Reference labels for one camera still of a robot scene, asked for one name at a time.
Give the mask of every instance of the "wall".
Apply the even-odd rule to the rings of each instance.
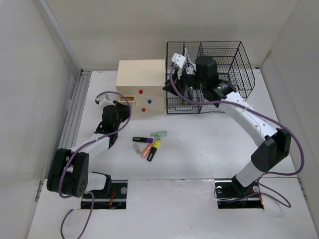
[[[164,59],[167,41],[241,40],[259,66],[298,0],[47,0],[84,67]]]
[[[32,0],[4,0],[0,32],[0,232],[20,239],[52,159],[71,73]]]
[[[319,232],[318,12],[319,1],[299,1],[261,71],[278,118],[296,132],[305,148],[306,164],[299,177]],[[291,155],[299,167],[296,147]]]

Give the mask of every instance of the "wire basket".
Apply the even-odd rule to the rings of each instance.
[[[169,79],[173,54],[184,55],[185,48],[193,63],[198,56],[212,56],[217,62],[219,79],[228,81],[237,88],[243,99],[247,99],[255,86],[255,77],[241,41],[168,42],[166,47],[167,79]],[[207,102],[201,90],[186,90],[184,96],[192,101]],[[193,105],[166,92],[166,112],[167,114],[200,114],[221,111],[213,104]]]

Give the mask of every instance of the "purple cable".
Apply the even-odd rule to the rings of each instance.
[[[62,194],[62,184],[63,184],[63,180],[64,180],[64,177],[65,177],[65,174],[66,174],[66,172],[67,172],[67,169],[68,169],[69,166],[71,165],[71,162],[72,162],[72,160],[74,159],[75,155],[76,155],[81,149],[85,148],[86,146],[88,146],[88,145],[90,145],[90,144],[93,144],[93,143],[95,143],[96,141],[99,141],[99,140],[101,140],[101,139],[103,139],[103,138],[105,138],[105,137],[108,137],[108,136],[111,136],[111,135],[114,135],[114,134],[120,132],[122,129],[124,129],[124,128],[127,126],[127,124],[129,123],[129,121],[131,120],[132,109],[131,109],[131,106],[130,106],[130,103],[129,103],[128,99],[126,99],[125,96],[123,96],[122,94],[120,94],[120,93],[118,93],[118,92],[105,91],[105,92],[100,93],[96,98],[100,97],[100,96],[103,95],[103,94],[116,94],[116,95],[119,95],[119,96],[123,97],[123,99],[126,101],[126,103],[127,103],[128,106],[129,106],[129,110],[130,110],[129,118],[126,120],[125,124],[124,124],[121,128],[119,128],[118,130],[116,130],[116,131],[114,131],[114,132],[112,132],[112,133],[107,133],[107,134],[104,135],[104,136],[101,136],[101,137],[99,137],[99,138],[97,138],[97,139],[95,139],[95,140],[92,140],[92,141],[90,141],[90,142],[85,143],[84,145],[82,145],[81,147],[79,147],[79,148],[71,155],[70,159],[68,160],[67,164],[66,164],[65,167],[64,167],[64,170],[63,170],[63,172],[62,172],[62,175],[61,175],[61,178],[60,178],[60,182],[59,182],[59,190],[58,190],[58,192],[59,192],[59,195],[60,195],[61,198],[70,198],[70,197],[71,197],[71,196],[64,196],[64,195]],[[88,226],[88,223],[89,223],[89,220],[90,220],[90,218],[91,218],[91,214],[92,214],[93,208],[94,208],[94,194],[93,194],[91,191],[89,191],[88,193],[90,193],[91,196],[92,196],[92,205],[91,205],[91,209],[90,209],[90,212],[89,212],[89,216],[88,216],[88,218],[87,218],[87,220],[86,220],[86,223],[85,223],[85,225],[84,225],[84,228],[83,228],[83,230],[82,230],[80,236],[79,236],[77,239],[79,239],[79,238],[82,237],[82,235],[83,235],[83,233],[84,233],[86,227]],[[71,210],[65,215],[65,217],[64,217],[64,219],[63,219],[63,221],[62,221],[62,223],[61,223],[60,233],[61,233],[61,236],[62,236],[63,239],[66,239],[66,238],[64,237],[64,235],[63,235],[63,224],[64,224],[66,218],[68,217],[68,215],[69,215],[72,211],[73,211],[73,209],[71,209]]]
[[[296,175],[296,174],[298,174],[298,173],[300,173],[300,172],[302,171],[302,169],[304,168],[304,165],[305,165],[305,154],[304,154],[304,150],[303,150],[303,147],[301,146],[301,143],[299,142],[299,140],[297,139],[297,137],[295,136],[295,134],[294,134],[290,129],[288,129],[288,128],[287,128],[286,126],[284,126],[282,123],[279,123],[278,121],[276,121],[276,120],[274,120],[274,119],[272,119],[272,118],[269,118],[268,116],[265,116],[265,115],[263,115],[263,114],[261,114],[261,113],[259,113],[259,112],[256,112],[256,111],[254,111],[254,110],[252,110],[252,109],[250,109],[250,108],[247,108],[247,107],[245,107],[245,106],[243,106],[243,105],[241,105],[241,104],[235,103],[235,102],[230,102],[230,101],[209,101],[209,102],[201,102],[201,103],[200,103],[200,102],[195,102],[195,101],[191,101],[191,100],[187,99],[186,97],[184,97],[184,96],[178,91],[177,87],[175,86],[175,83],[174,83],[174,80],[173,80],[173,71],[174,71],[175,67],[177,67],[177,64],[174,64],[174,65],[172,66],[172,68],[170,69],[170,72],[169,72],[169,81],[170,81],[170,84],[172,85],[173,89],[175,90],[176,94],[178,94],[178,96],[181,97],[181,98],[182,98],[183,100],[185,100],[186,102],[191,103],[191,104],[193,104],[193,105],[200,105],[200,106],[201,106],[201,105],[210,105],[210,104],[230,104],[230,105],[238,106],[238,107],[240,107],[240,108],[242,108],[242,109],[245,109],[245,110],[247,110],[247,111],[249,111],[249,112],[251,112],[251,113],[253,113],[253,114],[255,114],[255,115],[259,116],[259,117],[262,117],[262,118],[264,118],[264,119],[266,119],[266,120],[268,120],[268,121],[270,121],[270,122],[272,122],[272,123],[274,123],[274,124],[280,126],[281,128],[284,128],[284,129],[291,135],[291,137],[292,137],[292,138],[294,139],[294,141],[296,142],[296,144],[297,144],[297,146],[298,146],[298,149],[299,149],[299,151],[300,151],[301,164],[300,164],[299,169],[298,169],[296,172],[293,172],[293,173],[267,172],[267,174],[276,174],[276,175],[282,175],[282,176],[293,176],[293,175]],[[253,195],[264,194],[264,195],[267,195],[267,196],[271,197],[272,199],[278,201],[279,203],[283,204],[283,205],[286,206],[286,207],[289,207],[289,208],[291,207],[291,204],[288,202],[288,200],[287,200],[283,195],[281,195],[279,192],[277,192],[277,191],[275,191],[275,190],[273,190],[273,189],[270,189],[269,187],[267,187],[267,186],[265,186],[265,185],[263,185],[263,184],[260,184],[260,185],[263,186],[263,187],[265,187],[265,188],[267,188],[267,189],[269,189],[269,190],[271,190],[271,191],[273,191],[273,192],[275,192],[276,194],[278,194],[280,197],[282,197],[282,198],[288,203],[288,205],[286,205],[286,204],[280,202],[279,200],[275,199],[273,196],[271,196],[271,195],[269,195],[269,194],[266,194],[266,193],[253,193],[253,194],[250,194],[250,195],[248,195],[248,196],[246,196],[246,197],[244,197],[244,198],[236,199],[236,200],[231,200],[231,201],[229,201],[229,202],[237,202],[237,201],[240,201],[240,200],[242,200],[242,199],[249,198],[249,197],[251,197],[251,196],[253,196]]]
[[[89,191],[89,193],[90,193],[91,196],[92,196],[91,209],[90,209],[90,212],[89,212],[89,215],[88,215],[88,219],[87,219],[86,222],[85,222],[84,228],[83,228],[83,230],[82,230],[80,236],[79,236],[77,239],[80,239],[80,238],[82,237],[82,235],[83,235],[83,233],[84,233],[86,227],[88,226],[88,223],[89,223],[89,220],[90,220],[90,217],[91,217],[93,208],[94,208],[94,194],[93,194],[91,191]],[[60,234],[61,234],[61,237],[62,237],[63,239],[66,239],[66,238],[64,237],[64,234],[63,234],[63,225],[64,225],[64,222],[65,222],[66,218],[68,217],[68,215],[69,215],[72,211],[73,211],[73,209],[71,209],[71,210],[65,215],[65,217],[64,217],[64,219],[63,219],[63,221],[62,221],[62,223],[61,223]]]

